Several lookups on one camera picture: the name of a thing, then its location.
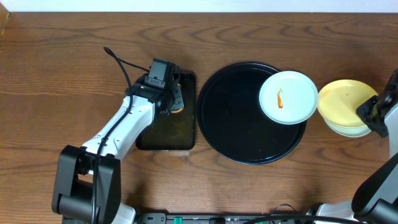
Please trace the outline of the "green yellow sponge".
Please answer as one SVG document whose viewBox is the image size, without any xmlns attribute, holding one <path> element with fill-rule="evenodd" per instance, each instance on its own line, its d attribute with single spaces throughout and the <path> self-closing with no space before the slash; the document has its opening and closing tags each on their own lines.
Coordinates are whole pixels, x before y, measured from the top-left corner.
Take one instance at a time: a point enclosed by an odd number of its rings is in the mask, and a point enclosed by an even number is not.
<svg viewBox="0 0 398 224">
<path fill-rule="evenodd" d="M 182 108 L 173 107 L 173 108 L 170 110 L 170 112 L 171 112 L 171 113 L 179 113 L 179 112 L 183 111 L 183 109 L 184 109 L 184 107 L 182 107 Z"/>
</svg>

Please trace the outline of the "light blue plate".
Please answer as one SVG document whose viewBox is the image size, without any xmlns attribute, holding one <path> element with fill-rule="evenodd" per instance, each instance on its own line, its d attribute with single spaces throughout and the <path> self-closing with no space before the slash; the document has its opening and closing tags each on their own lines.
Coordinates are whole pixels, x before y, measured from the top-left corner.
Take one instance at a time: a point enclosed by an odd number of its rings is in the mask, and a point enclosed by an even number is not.
<svg viewBox="0 0 398 224">
<path fill-rule="evenodd" d="M 337 126 L 327 120 L 325 120 L 325 122 L 332 130 L 334 130 L 334 132 L 349 138 L 359 138 L 371 132 L 371 130 L 366 125 L 357 128 L 346 128 Z"/>
</svg>

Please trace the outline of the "yellow plate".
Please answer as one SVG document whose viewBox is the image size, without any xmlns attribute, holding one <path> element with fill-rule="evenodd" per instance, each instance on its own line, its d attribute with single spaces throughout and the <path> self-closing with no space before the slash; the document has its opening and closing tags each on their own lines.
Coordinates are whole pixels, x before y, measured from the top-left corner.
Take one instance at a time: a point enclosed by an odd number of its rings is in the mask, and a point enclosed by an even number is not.
<svg viewBox="0 0 398 224">
<path fill-rule="evenodd" d="M 319 91 L 317 108 L 321 116 L 334 125 L 358 128 L 365 124 L 356 109 L 373 96 L 377 96 L 377 92 L 363 82 L 337 80 Z"/>
</svg>

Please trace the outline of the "pale green plate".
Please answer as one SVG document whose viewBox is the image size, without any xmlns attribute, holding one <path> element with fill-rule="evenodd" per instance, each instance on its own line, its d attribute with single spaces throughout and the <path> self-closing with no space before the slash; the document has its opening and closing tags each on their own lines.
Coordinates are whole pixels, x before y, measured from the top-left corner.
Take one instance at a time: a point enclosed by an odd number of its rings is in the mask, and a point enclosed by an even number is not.
<svg viewBox="0 0 398 224">
<path fill-rule="evenodd" d="M 314 82 L 300 72 L 278 72 L 262 84 L 259 104 L 263 113 L 276 123 L 299 124 L 314 114 L 318 90 Z"/>
</svg>

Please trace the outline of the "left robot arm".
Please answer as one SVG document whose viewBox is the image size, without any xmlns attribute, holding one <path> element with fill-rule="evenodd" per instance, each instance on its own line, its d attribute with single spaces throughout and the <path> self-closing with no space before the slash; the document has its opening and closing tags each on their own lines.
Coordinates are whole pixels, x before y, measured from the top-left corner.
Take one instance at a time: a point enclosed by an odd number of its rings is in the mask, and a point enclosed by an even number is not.
<svg viewBox="0 0 398 224">
<path fill-rule="evenodd" d="M 134 208 L 121 201 L 121 161 L 155 119 L 159 90 L 135 84 L 100 132 L 80 147 L 61 151 L 52 210 L 63 223 L 133 223 Z"/>
</svg>

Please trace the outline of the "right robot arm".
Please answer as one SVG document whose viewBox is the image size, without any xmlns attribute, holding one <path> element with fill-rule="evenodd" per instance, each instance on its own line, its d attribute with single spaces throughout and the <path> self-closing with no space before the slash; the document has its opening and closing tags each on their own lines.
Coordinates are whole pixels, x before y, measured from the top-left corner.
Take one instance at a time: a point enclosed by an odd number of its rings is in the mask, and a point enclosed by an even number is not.
<svg viewBox="0 0 398 224">
<path fill-rule="evenodd" d="M 352 201 L 322 204 L 316 216 L 397 224 L 397 70 L 383 94 L 365 101 L 356 114 L 371 131 L 389 138 L 390 159 L 359 186 Z"/>
</svg>

